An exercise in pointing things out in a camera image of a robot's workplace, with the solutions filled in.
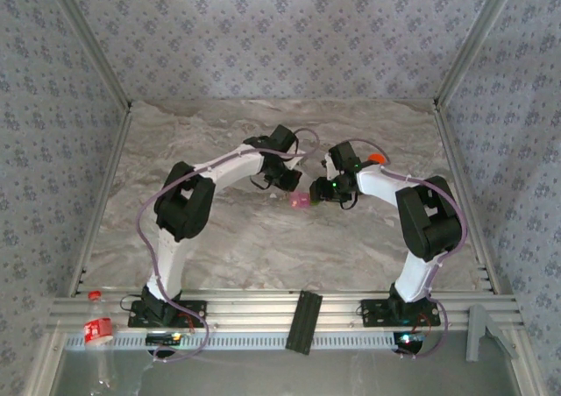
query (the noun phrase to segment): red bottle label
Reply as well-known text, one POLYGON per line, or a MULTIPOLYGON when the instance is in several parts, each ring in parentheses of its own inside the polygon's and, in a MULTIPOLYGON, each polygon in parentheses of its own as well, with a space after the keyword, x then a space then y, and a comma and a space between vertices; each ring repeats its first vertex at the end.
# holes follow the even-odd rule
POLYGON ((109 317, 95 319, 84 324, 84 338, 86 343, 106 336, 113 336, 113 326, 111 325, 111 319, 109 317))

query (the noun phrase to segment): gray marble table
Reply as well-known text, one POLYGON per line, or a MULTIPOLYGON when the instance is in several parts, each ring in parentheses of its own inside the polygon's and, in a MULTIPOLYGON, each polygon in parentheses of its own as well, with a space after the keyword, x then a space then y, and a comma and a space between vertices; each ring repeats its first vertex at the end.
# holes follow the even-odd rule
MULTIPOLYGON (((369 138, 393 159, 393 169, 451 179, 428 102, 274 100, 134 103, 131 128, 82 277, 86 286, 142 286, 151 271, 134 229, 140 204, 157 192, 172 165, 214 159, 276 124, 306 126, 321 137, 321 151, 306 160, 299 190, 324 175, 324 153, 347 138, 369 138)), ((302 134, 302 146, 311 141, 302 134)), ((373 150, 356 144, 367 157, 373 150)), ((157 244, 155 214, 142 227, 157 244)), ((336 203, 293 209, 288 197, 258 190, 248 179, 215 196, 206 229, 185 245, 186 288, 307 288, 387 290, 398 277, 407 248, 397 210, 361 196, 356 208, 336 203)), ((435 288, 475 290, 477 261, 468 242, 449 259, 435 288)))

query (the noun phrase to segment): gray bracket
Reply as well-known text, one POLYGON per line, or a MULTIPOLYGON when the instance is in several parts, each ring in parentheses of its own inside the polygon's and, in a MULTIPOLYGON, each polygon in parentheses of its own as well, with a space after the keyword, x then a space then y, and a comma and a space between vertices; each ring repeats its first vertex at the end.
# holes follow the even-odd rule
POLYGON ((474 363, 479 360, 479 340, 486 334, 493 337, 501 349, 509 354, 511 358, 518 358, 513 344, 504 336, 485 308, 480 304, 476 304, 470 307, 470 320, 467 326, 466 361, 474 363))

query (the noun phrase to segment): small pink cube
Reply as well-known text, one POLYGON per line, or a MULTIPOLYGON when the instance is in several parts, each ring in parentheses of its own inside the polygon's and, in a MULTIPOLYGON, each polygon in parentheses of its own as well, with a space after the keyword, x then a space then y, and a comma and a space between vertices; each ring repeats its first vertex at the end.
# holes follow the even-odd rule
POLYGON ((310 205, 309 193, 292 192, 288 197, 290 206, 293 208, 307 208, 310 205))

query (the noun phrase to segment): patterned wallpaper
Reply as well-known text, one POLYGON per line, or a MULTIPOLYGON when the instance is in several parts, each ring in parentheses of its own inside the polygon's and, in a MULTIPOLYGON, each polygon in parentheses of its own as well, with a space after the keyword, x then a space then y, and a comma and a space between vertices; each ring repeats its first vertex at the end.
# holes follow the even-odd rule
POLYGON ((67 292, 121 111, 54 0, 0 0, 0 394, 67 292))
POLYGON ((132 99, 433 97, 485 0, 77 0, 132 99))
POLYGON ((497 269, 561 394, 561 0, 508 0, 451 99, 497 269))

